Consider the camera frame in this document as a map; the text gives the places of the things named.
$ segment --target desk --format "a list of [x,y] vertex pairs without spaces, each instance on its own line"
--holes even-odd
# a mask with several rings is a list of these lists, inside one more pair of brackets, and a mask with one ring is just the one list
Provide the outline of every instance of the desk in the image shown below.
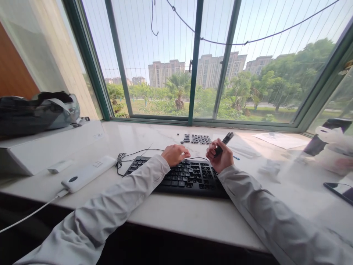
[[[209,135],[212,140],[223,139],[232,131],[235,136],[228,145],[246,146],[261,153],[261,157],[249,159],[235,154],[240,161],[235,164],[252,174],[264,188],[284,201],[298,214],[335,230],[353,241],[353,209],[344,200],[329,192],[323,182],[352,182],[339,177],[315,164],[298,162],[303,146],[284,150],[253,137],[259,131],[223,128],[183,127],[124,122],[103,122],[105,137],[72,154],[68,159],[75,163],[63,172],[52,175],[46,170],[32,177],[21,177],[0,186],[0,192],[40,202],[52,199],[61,189],[61,181],[67,179],[77,168],[93,163],[103,155],[117,157],[119,153],[134,153],[141,149],[164,149],[167,145],[180,144],[184,133]],[[303,135],[293,136],[308,139]],[[186,143],[192,157],[205,157],[206,145]],[[153,156],[160,151],[148,151]],[[258,172],[267,159],[281,164],[277,177]],[[131,162],[123,163],[120,173],[128,169]],[[74,194],[55,200],[53,204],[74,209],[102,190],[119,182],[116,168],[111,168]],[[128,219],[128,222],[194,236],[256,251],[268,252],[250,226],[230,200],[195,198],[167,194],[152,194]]]

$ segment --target blue sky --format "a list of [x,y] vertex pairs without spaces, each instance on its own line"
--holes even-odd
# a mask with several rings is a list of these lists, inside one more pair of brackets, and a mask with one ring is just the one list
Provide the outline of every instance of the blue sky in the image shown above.
[[[181,17],[195,28],[197,0],[170,0]],[[243,0],[233,43],[258,39],[290,27],[334,0]],[[153,29],[152,6],[149,0],[112,0],[120,46],[128,78],[143,76],[149,83],[148,64],[153,61],[185,61],[186,69],[193,56],[194,34],[175,15],[166,0],[156,0]],[[119,77],[117,59],[104,0],[83,0],[104,77]],[[201,36],[218,42],[227,39],[233,1],[205,0]],[[247,54],[247,60],[257,56],[294,53],[307,43],[329,38],[336,42],[350,18],[353,2],[340,0],[290,31],[246,46],[234,46],[232,52]],[[221,56],[224,45],[200,42],[202,54]]]

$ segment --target charging cable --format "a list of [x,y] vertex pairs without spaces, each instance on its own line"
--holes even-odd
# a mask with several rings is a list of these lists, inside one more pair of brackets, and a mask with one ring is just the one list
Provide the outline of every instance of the charging cable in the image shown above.
[[36,213],[38,213],[40,210],[42,210],[45,206],[49,205],[51,202],[53,202],[54,200],[56,200],[57,198],[61,198],[63,196],[65,196],[66,194],[68,194],[69,192],[65,189],[63,189],[61,192],[59,192],[53,199],[51,199],[49,202],[47,202],[46,204],[44,204],[42,207],[40,207],[39,209],[35,210],[34,212],[32,212],[30,215],[24,217],[22,220],[4,228],[3,230],[0,230],[0,234],[12,227],[14,227],[15,225],[18,225],[19,223],[22,223],[24,220],[27,220],[28,218],[30,218],[31,216],[35,215]]

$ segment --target window frame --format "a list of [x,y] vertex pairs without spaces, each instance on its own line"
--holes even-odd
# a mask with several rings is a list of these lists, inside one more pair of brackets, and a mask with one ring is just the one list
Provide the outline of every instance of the window frame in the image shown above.
[[[92,87],[97,96],[102,114],[105,120],[117,120],[126,122],[141,122],[141,123],[157,123],[157,124],[175,124],[185,126],[206,126],[206,127],[227,127],[227,128],[242,128],[242,129],[255,129],[267,131],[287,131],[304,133],[309,128],[310,124],[314,121],[316,116],[320,113],[327,100],[338,86],[339,82],[343,79],[337,73],[344,68],[344,64],[353,58],[353,17],[350,19],[344,32],[336,43],[329,60],[326,62],[324,68],[316,76],[316,81],[310,90],[307,98],[298,108],[295,117],[291,123],[272,123],[260,121],[241,121],[241,120],[220,120],[216,119],[218,108],[221,100],[221,91],[223,90],[223,83],[228,68],[228,61],[230,57],[231,45],[225,48],[224,59],[221,69],[221,77],[217,89],[217,96],[213,111],[213,118],[194,118],[194,104],[195,104],[195,90],[197,82],[197,64],[199,59],[199,46],[200,46],[200,32],[202,25],[202,13],[204,0],[197,0],[196,7],[196,22],[195,22],[195,38],[193,47],[192,59],[192,76],[190,88],[190,105],[188,117],[180,116],[158,116],[158,115],[143,115],[133,114],[128,86],[126,81],[124,62],[122,60],[119,38],[117,28],[115,26],[114,13],[111,0],[105,0],[110,29],[113,36],[114,48],[118,60],[119,71],[122,79],[122,86],[126,98],[126,105],[129,112],[129,118],[114,117],[114,112],[108,97],[107,87],[104,82],[103,73],[99,64],[96,49],[90,33],[85,10],[83,8],[82,0],[62,0],[66,9],[68,19],[71,23],[74,35],[76,37],[78,47],[83,57],[84,64],[87,68],[88,76],[91,79]],[[230,20],[227,43],[232,43],[241,0],[234,0],[233,11]]]

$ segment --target white sleeve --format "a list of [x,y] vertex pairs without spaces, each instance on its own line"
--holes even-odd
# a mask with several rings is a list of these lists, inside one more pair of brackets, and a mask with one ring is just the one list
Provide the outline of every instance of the white sleeve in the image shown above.
[[42,245],[18,260],[20,264],[96,264],[107,237],[125,223],[170,171],[156,155],[117,184],[90,199],[61,221]]
[[295,214],[249,174],[233,165],[218,178],[280,264],[353,264],[353,248],[343,245],[325,228]]

